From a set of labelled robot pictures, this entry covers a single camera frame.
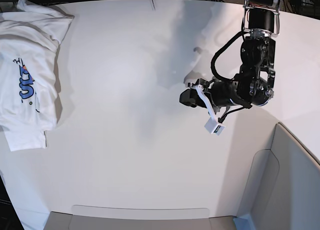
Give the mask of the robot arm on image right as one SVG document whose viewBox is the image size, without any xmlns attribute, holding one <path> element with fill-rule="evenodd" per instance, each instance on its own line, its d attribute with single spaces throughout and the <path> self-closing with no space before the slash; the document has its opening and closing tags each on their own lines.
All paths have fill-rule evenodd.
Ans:
<svg viewBox="0 0 320 230">
<path fill-rule="evenodd" d="M 231 106 L 242 110 L 265 105 L 274 96 L 274 38 L 280 33 L 280 4 L 281 0 L 244 0 L 241 30 L 211 60 L 213 78 L 190 83 L 181 93 L 180 103 L 207 108 L 211 115 L 225 107 L 226 111 L 217 120 L 219 123 L 233 112 Z M 223 77 L 217 72 L 216 61 L 238 38 L 242 38 L 239 72 L 232 78 Z"/>
</svg>

